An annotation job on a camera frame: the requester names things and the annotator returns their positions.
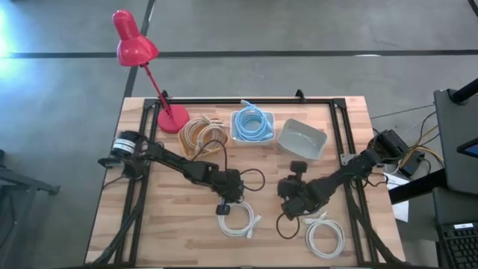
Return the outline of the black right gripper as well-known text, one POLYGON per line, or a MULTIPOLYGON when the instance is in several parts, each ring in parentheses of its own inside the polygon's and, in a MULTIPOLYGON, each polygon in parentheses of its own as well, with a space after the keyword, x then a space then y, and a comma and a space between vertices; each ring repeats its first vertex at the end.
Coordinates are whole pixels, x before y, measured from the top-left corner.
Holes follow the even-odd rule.
POLYGON ((293 220, 299 214, 313 214, 317 212, 317 203, 306 191, 306 183, 302 175, 307 171, 305 161, 291 161, 290 170, 295 174, 280 179, 277 185, 277 195, 283 199, 281 208, 287 219, 293 220))

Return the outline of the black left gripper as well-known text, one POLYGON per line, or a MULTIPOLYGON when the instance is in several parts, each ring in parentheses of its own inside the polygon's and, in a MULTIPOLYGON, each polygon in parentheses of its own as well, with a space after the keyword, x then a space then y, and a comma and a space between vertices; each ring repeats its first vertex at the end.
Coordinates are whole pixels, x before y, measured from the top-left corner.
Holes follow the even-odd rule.
MULTIPOLYGON (((237 169, 227 169, 226 175, 210 176, 210 189, 226 202, 240 202, 243 198, 243 180, 241 172, 237 169)), ((217 216, 229 215, 231 206, 228 203, 220 203, 216 207, 217 216)))

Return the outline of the gray plastic bin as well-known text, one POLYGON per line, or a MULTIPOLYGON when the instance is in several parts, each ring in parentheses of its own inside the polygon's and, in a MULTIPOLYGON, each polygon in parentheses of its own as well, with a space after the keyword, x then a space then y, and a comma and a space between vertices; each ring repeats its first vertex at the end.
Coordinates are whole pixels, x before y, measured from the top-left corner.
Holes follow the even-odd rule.
POLYGON ((295 119, 287 119, 277 137, 282 151, 309 161, 321 158, 327 140, 325 132, 295 119))

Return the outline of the white plastic bin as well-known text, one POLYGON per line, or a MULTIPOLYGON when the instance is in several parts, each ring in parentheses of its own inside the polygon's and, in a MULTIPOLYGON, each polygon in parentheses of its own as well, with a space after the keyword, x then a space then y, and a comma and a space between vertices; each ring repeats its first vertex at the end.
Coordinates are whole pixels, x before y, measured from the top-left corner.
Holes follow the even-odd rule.
POLYGON ((233 111, 231 114, 231 119, 230 119, 229 136, 234 142, 234 144, 238 146, 268 146, 274 142, 274 140, 276 139, 276 130, 275 130, 275 117, 273 113, 267 112, 267 111, 265 112, 266 117, 271 124, 272 137, 266 140, 258 140, 258 141, 241 140, 238 137, 238 128, 235 125, 235 118, 238 113, 239 111, 233 111))

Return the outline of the orange plastic bin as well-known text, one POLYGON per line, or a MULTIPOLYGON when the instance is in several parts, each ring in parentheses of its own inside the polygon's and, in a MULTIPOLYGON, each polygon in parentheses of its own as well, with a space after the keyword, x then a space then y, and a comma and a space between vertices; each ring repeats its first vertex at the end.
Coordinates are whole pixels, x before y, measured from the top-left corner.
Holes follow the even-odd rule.
POLYGON ((205 115, 189 120, 178 133, 179 144, 186 158, 212 155, 229 142, 229 125, 219 118, 205 115))

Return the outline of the white paper sheet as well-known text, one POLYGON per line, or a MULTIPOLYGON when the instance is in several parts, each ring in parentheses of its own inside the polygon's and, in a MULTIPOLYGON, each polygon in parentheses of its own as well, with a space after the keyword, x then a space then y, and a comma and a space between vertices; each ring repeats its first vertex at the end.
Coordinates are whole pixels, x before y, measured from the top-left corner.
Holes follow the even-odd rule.
MULTIPOLYGON (((407 180, 402 179, 398 176, 391 175, 389 173, 384 173, 386 178, 388 179, 387 189, 390 191, 396 187, 404 185, 408 183, 407 180)), ((399 202, 397 204, 392 205, 394 216, 396 220, 402 221, 404 223, 409 222, 409 201, 399 202)))

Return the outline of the black desk beam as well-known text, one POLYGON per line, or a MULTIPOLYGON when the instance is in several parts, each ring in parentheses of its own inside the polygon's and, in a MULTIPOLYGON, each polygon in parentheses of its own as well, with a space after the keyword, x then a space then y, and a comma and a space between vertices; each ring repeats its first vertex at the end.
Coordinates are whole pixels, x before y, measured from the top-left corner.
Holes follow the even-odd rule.
POLYGON ((405 202, 430 193, 434 188, 447 188, 445 169, 437 170, 419 179, 391 189, 388 194, 391 204, 405 202))

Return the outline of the black power box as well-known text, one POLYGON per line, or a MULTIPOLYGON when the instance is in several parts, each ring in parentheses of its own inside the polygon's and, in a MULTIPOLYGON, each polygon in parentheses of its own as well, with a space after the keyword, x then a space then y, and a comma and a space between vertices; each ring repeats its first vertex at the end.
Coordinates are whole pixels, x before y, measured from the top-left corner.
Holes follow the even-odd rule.
POLYGON ((425 153, 421 151, 412 152, 409 157, 400 166, 399 172, 401 175, 411 178, 418 170, 419 166, 425 159, 425 153))

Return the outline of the red desk lamp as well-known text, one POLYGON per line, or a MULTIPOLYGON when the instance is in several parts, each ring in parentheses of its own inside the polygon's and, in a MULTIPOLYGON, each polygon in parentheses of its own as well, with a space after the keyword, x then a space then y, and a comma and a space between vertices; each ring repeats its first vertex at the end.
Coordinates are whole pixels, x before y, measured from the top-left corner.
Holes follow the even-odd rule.
POLYGON ((154 79, 149 62, 159 55, 156 45, 140 33, 134 16, 128 10, 117 10, 112 16, 119 35, 117 60, 124 67, 143 68, 158 94, 162 109, 158 112, 157 123, 163 132, 177 134, 190 120, 189 113, 182 105, 171 105, 154 79))

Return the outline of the black keyboard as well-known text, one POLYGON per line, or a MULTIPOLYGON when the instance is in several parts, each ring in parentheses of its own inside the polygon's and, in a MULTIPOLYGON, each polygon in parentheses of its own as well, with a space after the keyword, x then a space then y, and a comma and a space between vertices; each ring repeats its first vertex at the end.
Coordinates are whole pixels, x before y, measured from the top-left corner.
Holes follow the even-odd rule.
POLYGON ((478 269, 478 222, 438 225, 451 269, 478 269))

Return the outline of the dark gray side desk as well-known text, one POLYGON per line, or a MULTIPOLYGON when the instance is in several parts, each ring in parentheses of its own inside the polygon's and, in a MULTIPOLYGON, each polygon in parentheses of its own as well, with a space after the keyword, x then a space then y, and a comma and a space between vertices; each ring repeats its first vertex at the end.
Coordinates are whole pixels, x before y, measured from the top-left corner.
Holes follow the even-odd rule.
POLYGON ((447 91, 437 90, 434 100, 447 186, 478 195, 478 158, 456 151, 458 146, 478 137, 478 95, 465 105, 457 105, 451 102, 447 91))

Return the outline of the tablet with blue screen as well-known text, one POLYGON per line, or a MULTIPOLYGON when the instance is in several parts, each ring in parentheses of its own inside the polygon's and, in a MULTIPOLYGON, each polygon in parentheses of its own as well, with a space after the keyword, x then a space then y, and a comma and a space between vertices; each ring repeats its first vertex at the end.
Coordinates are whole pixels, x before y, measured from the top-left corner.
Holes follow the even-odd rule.
POLYGON ((456 151, 463 155, 478 158, 478 137, 458 146, 456 151))

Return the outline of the black pole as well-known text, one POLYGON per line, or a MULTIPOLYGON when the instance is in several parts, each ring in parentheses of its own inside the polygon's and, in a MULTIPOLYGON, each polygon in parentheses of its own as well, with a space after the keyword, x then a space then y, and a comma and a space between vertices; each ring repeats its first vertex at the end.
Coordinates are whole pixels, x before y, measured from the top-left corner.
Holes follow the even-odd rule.
POLYGON ((457 105, 465 105, 468 100, 478 93, 478 78, 466 84, 459 90, 448 90, 448 96, 451 102, 457 105))

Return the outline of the black metal stand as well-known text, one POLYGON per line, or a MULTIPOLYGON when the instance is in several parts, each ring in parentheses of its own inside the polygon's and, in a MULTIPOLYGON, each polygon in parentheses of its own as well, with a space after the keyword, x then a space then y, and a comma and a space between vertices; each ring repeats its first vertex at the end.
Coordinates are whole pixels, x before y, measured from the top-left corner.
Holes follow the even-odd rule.
POLYGON ((38 179, 24 176, 6 167, 5 152, 0 149, 0 211, 7 198, 10 208, 10 227, 0 240, 0 269, 7 269, 7 261, 12 256, 13 249, 19 239, 19 234, 25 226, 34 198, 38 191, 49 195, 57 195, 60 186, 51 185, 38 179))

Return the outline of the black aluminium table frame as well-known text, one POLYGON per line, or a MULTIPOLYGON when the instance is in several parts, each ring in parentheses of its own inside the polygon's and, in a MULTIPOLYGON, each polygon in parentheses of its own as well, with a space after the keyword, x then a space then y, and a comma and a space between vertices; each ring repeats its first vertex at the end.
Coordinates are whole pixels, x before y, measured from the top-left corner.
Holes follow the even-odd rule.
MULTIPOLYGON (((372 127, 363 96, 360 97, 299 97, 270 98, 171 98, 171 103, 186 107, 191 117, 201 114, 218 117, 227 122, 233 111, 242 109, 241 99, 272 112, 276 119, 276 133, 287 119, 296 119, 328 135, 326 147, 319 161, 309 163, 305 180, 327 176, 341 165, 340 154, 359 153, 372 138, 372 127)), ((117 133, 125 130, 153 134, 152 123, 155 98, 126 98, 117 124, 117 133)), ((290 174, 292 155, 280 152, 276 141, 269 146, 227 146, 228 167, 239 170, 250 167, 266 176, 262 191, 247 192, 246 201, 262 216, 254 228, 252 239, 229 237, 220 231, 215 215, 219 197, 207 188, 192 185, 178 172, 164 165, 152 164, 147 186, 121 179, 109 185, 100 196, 96 220, 85 257, 86 269, 125 268, 318 268, 358 266, 359 262, 385 261, 376 244, 367 239, 365 231, 348 212, 347 202, 365 208, 366 218, 384 244, 394 255, 404 260, 388 190, 385 185, 356 189, 339 187, 325 206, 328 217, 338 221, 345 231, 344 252, 336 259, 324 260, 314 256, 305 245, 301 224, 298 235, 290 240, 276 231, 276 219, 282 213, 276 195, 277 182, 290 174), (143 213, 137 224, 126 233, 122 255, 113 256, 110 263, 94 265, 104 248, 120 229, 123 215, 133 209, 137 198, 146 195, 143 213)))

